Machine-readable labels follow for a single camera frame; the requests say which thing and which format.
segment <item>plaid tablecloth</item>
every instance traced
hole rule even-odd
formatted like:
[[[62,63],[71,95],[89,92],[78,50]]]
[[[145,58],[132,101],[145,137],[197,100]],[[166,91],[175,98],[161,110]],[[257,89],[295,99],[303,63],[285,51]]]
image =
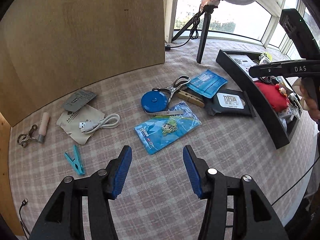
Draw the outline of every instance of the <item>plaid tablecloth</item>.
[[[85,176],[105,168],[124,145],[132,147],[132,164],[122,194],[110,201],[119,239],[197,239],[206,201],[199,200],[192,191],[182,160],[182,149],[186,144],[190,144],[196,155],[205,159],[210,167],[227,176],[239,178],[250,174],[270,202],[309,168],[314,123],[306,111],[291,143],[276,150],[260,117],[212,117],[204,109],[188,103],[202,125],[155,155],[147,154],[133,129],[150,118],[140,106],[145,92],[153,87],[166,87],[180,75],[194,77],[207,69],[226,78],[226,88],[239,90],[215,62],[219,49],[265,50],[245,43],[207,41],[199,65],[196,63],[197,49],[198,42],[191,41],[166,52],[165,64],[127,72],[85,87],[98,95],[89,105],[106,115],[118,113],[122,118],[119,127],[100,129],[84,146],[78,147]],[[269,52],[276,60],[285,59],[280,52]],[[28,198],[22,216],[30,231],[61,180],[67,175],[79,178],[63,155],[72,150],[75,141],[56,125],[63,111],[61,105],[68,97],[44,106],[11,130],[9,175],[12,197],[17,211],[22,200]],[[174,98],[171,105],[179,101]],[[51,114],[45,143],[30,143],[27,148],[22,148],[16,142],[18,135],[29,131],[33,124],[39,125],[43,112]],[[281,219],[287,215],[299,188],[300,184],[274,206]],[[232,224],[229,217],[227,224]],[[86,239],[90,239],[86,212],[84,229]],[[227,228],[225,238],[230,238],[230,234],[231,228]]]

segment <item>silver bolt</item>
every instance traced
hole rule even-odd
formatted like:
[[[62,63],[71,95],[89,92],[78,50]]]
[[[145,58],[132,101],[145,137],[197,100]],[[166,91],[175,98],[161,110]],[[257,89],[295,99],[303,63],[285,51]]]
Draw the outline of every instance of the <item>silver bolt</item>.
[[[246,181],[246,182],[249,182],[249,181],[252,180],[252,178],[249,175],[244,175],[243,176],[243,180]]]
[[[98,174],[100,176],[103,176],[103,175],[106,175],[107,174],[107,171],[105,169],[101,169],[101,170],[98,170]]]
[[[72,177],[71,177],[71,176],[66,176],[66,177],[63,179],[63,181],[64,181],[65,183],[69,183],[69,182],[72,181]]]
[[[216,169],[214,169],[214,168],[210,168],[210,169],[208,169],[208,173],[209,174],[212,174],[212,175],[214,175],[214,174],[217,174],[217,170]]]

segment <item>black box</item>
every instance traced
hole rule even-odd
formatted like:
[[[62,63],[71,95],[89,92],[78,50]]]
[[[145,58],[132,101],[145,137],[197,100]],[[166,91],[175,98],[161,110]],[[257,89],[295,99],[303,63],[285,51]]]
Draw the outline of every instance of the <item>black box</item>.
[[[273,110],[264,94],[229,55],[247,55],[251,60],[256,60],[259,59],[261,52],[220,50],[216,62],[229,74],[242,91],[247,92],[252,105],[266,126],[276,148],[279,149],[289,144],[299,120],[294,117],[293,121],[287,124],[287,131],[285,131],[277,113]]]

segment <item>black package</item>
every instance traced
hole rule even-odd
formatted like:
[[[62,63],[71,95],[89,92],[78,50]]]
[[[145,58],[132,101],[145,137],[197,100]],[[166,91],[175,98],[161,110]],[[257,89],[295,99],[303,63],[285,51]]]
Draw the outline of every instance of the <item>black package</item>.
[[[210,115],[240,114],[256,117],[247,93],[220,88],[213,98],[204,97],[204,109]]]

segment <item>gray card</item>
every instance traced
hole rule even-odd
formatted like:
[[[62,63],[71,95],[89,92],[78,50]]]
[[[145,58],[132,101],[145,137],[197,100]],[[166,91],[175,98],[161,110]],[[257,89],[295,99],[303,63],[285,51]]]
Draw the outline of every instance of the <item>gray card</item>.
[[[80,89],[74,92],[71,97],[62,105],[64,109],[71,112],[78,111],[82,106],[88,103],[92,98],[96,96],[95,93]]]

